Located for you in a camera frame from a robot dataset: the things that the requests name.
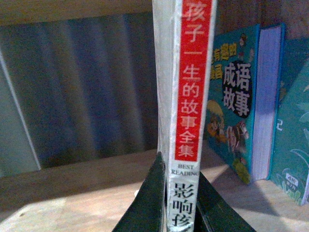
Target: blue curtain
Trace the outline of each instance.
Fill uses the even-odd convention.
[[[151,13],[1,27],[0,47],[42,167],[156,148]]]

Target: teal book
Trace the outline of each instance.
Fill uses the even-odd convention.
[[[246,184],[269,175],[283,38],[283,24],[214,38],[204,139]]]
[[[308,202],[309,39],[284,47],[280,102],[270,180],[298,205]]]

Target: dark green object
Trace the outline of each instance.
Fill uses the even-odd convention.
[[[254,232],[205,176],[199,174],[195,232]]]
[[[165,187],[165,166],[158,153],[138,195],[113,232],[162,232]],[[200,173],[194,232],[254,231]]]
[[[112,232],[162,232],[165,166],[159,152],[135,200]]]

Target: white book spine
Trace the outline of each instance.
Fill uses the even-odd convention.
[[[170,232],[194,230],[216,6],[216,0],[174,1],[171,115],[166,141]]]

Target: wooden shelf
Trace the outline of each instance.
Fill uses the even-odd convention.
[[[0,231],[110,232],[134,200],[154,150],[0,179]],[[202,173],[258,232],[306,232],[309,204],[297,206],[270,181],[243,184],[204,148]]]
[[[151,10],[151,0],[9,0],[0,2],[0,26]]]

